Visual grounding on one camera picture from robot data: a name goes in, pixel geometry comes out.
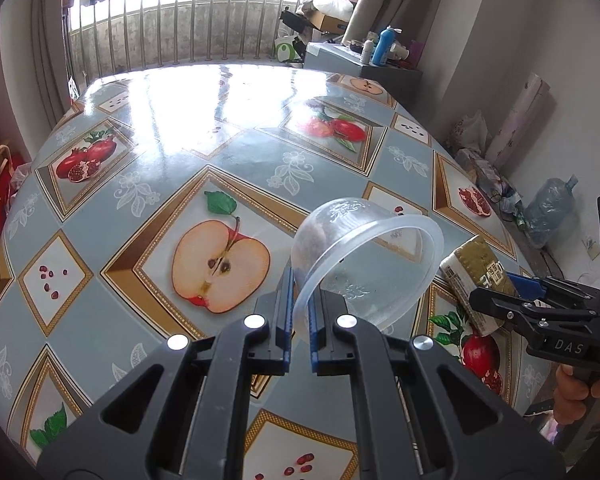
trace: white bottle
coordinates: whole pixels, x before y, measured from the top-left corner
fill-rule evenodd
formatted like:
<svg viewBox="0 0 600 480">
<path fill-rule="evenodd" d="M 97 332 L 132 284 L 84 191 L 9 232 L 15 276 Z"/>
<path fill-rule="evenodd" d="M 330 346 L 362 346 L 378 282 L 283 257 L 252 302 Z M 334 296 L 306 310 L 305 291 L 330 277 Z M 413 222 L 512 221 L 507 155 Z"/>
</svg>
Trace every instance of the white bottle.
<svg viewBox="0 0 600 480">
<path fill-rule="evenodd" d="M 360 56 L 360 61 L 363 65 L 368 65 L 371 62 L 371 54 L 374 51 L 374 42 L 372 40 L 366 40 L 364 46 L 362 47 L 362 55 Z"/>
</svg>

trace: bag handle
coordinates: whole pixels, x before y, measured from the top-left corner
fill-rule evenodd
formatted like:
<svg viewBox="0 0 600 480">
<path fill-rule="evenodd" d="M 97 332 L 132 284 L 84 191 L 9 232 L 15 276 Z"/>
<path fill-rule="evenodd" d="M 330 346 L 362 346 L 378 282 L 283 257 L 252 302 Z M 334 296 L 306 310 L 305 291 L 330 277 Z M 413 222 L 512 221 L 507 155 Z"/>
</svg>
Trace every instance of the bag handle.
<svg viewBox="0 0 600 480">
<path fill-rule="evenodd" d="M 2 174 L 2 171 L 4 170 L 4 167 L 7 165 L 7 162 L 9 163 L 9 175 L 13 176 L 13 173 L 15 173 L 15 168 L 13 167 L 13 160 L 11 159 L 11 150 L 9 149 L 9 147 L 6 144 L 1 144 L 0 145 L 0 156 L 6 152 L 6 158 L 4 158 L 3 156 L 0 157 L 2 159 L 1 163 L 0 163 L 0 175 Z"/>
</svg>

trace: metal railing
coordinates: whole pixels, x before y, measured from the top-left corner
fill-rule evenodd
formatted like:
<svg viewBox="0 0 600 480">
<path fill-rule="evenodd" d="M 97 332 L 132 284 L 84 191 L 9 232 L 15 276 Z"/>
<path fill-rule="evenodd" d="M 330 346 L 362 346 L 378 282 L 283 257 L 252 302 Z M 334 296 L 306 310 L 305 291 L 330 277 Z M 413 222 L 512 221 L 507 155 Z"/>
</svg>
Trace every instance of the metal railing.
<svg viewBox="0 0 600 480">
<path fill-rule="evenodd" d="M 99 77 L 165 64 L 273 58 L 283 7 L 301 0 L 74 1 L 67 67 L 83 90 Z"/>
</svg>

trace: fruit-patterned tablecloth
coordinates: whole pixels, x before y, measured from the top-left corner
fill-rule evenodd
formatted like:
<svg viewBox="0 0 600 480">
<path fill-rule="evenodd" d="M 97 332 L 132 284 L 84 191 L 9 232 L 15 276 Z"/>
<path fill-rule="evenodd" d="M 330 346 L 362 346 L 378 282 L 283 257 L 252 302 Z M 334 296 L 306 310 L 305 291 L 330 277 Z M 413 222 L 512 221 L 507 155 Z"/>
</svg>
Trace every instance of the fruit-patterned tablecloth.
<svg viewBox="0 0 600 480">
<path fill-rule="evenodd" d="M 428 215 L 446 254 L 481 234 L 528 274 L 452 157 L 375 82 L 203 65 L 94 83 L 40 149 L 0 241 L 4 431 L 35 462 L 165 337 L 250 313 L 302 219 L 339 197 Z M 394 254 L 369 264 L 402 279 Z M 353 308 L 381 294 L 338 292 Z M 385 332 L 435 337 L 524 412 L 549 364 L 505 330 L 475 338 L 463 314 L 436 279 Z M 253 378 L 244 478 L 357 477 L 349 380 L 314 376 L 307 344 L 293 347 L 287 376 Z"/>
</svg>

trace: wall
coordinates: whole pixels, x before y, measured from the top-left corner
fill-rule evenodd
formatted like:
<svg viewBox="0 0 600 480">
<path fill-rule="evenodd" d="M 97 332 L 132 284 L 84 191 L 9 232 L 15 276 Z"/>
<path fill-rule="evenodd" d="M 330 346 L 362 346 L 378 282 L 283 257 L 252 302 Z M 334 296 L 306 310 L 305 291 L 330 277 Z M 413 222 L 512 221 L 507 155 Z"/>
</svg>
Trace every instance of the wall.
<svg viewBox="0 0 600 480">
<path fill-rule="evenodd" d="M 31 43 L 32 0 L 5 0 L 0 8 L 2 72 L 13 115 L 30 156 L 52 127 L 46 118 L 36 78 Z"/>
<path fill-rule="evenodd" d="M 441 0 L 418 68 L 413 114 L 438 139 L 491 99 L 520 41 L 533 0 Z"/>
<path fill-rule="evenodd" d="M 600 1 L 536 0 L 514 62 L 485 110 L 497 128 L 529 72 L 551 85 L 552 102 L 504 168 L 528 202 L 549 177 L 579 179 L 578 216 L 549 248 L 570 280 L 600 286 L 600 256 L 593 262 L 581 239 L 600 241 Z"/>
</svg>

